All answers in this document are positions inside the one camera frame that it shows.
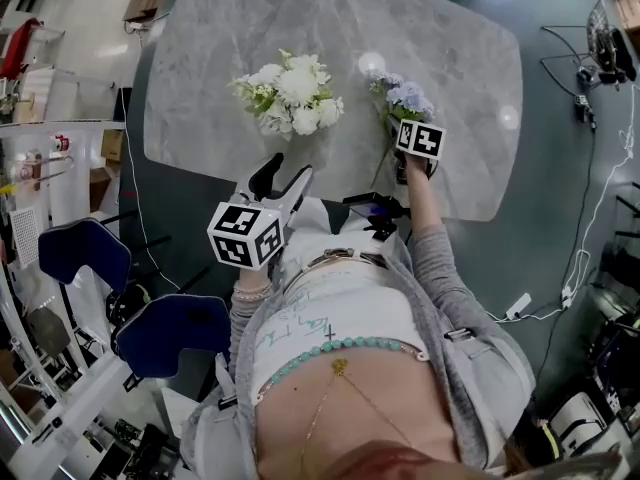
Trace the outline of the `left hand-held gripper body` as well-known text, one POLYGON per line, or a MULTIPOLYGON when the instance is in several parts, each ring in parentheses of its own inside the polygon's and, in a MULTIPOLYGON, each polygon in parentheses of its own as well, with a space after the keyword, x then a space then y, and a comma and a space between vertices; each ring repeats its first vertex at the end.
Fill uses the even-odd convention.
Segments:
POLYGON ((221 202, 207 227, 216 259, 245 270, 260 270, 285 244, 285 231, 295 197, 264 198, 258 202, 236 191, 221 202))

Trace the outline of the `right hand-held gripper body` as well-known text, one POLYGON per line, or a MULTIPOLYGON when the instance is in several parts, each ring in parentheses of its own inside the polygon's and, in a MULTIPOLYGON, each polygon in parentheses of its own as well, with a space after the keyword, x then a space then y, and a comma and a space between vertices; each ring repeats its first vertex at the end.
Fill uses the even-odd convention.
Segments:
POLYGON ((395 139, 395 149, 426 160, 426 175, 435 174, 442 157, 446 130, 422 121, 402 119, 395 139))

